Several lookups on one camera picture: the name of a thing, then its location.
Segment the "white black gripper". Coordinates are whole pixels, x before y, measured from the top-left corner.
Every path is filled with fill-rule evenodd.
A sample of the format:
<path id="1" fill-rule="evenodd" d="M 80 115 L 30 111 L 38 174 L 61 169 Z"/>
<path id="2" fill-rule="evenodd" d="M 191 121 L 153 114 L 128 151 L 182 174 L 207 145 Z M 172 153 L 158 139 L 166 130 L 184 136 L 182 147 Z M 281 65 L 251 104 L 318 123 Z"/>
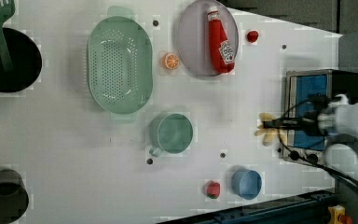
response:
<path id="1" fill-rule="evenodd" d="M 314 94 L 307 99 L 314 107 L 302 118 L 283 118 L 263 121 L 265 129 L 295 130 L 309 136 L 327 136 L 334 128 L 335 113 L 339 106 L 347 105 L 349 99 L 346 94 L 338 94 L 333 98 L 325 95 Z"/>

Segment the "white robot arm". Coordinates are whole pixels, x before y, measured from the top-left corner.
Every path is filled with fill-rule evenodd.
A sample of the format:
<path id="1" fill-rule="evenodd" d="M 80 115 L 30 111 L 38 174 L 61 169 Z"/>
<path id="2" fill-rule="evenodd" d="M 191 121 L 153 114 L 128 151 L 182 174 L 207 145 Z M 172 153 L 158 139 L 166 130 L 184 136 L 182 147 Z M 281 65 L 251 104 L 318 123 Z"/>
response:
<path id="1" fill-rule="evenodd" d="M 261 135 L 266 145 L 278 139 L 284 149 L 293 153 L 294 151 L 288 146 L 288 133 L 301 131 L 307 136 L 321 137 L 325 148 L 334 145 L 348 147 L 358 158 L 358 103 L 351 104 L 344 94 L 338 94 L 333 98 L 312 94 L 289 107 L 278 118 L 270 113 L 261 113 L 259 119 L 260 124 L 255 135 Z M 357 179 L 322 165 L 310 156 L 298 155 L 297 158 L 310 166 L 326 171 L 358 195 Z"/>

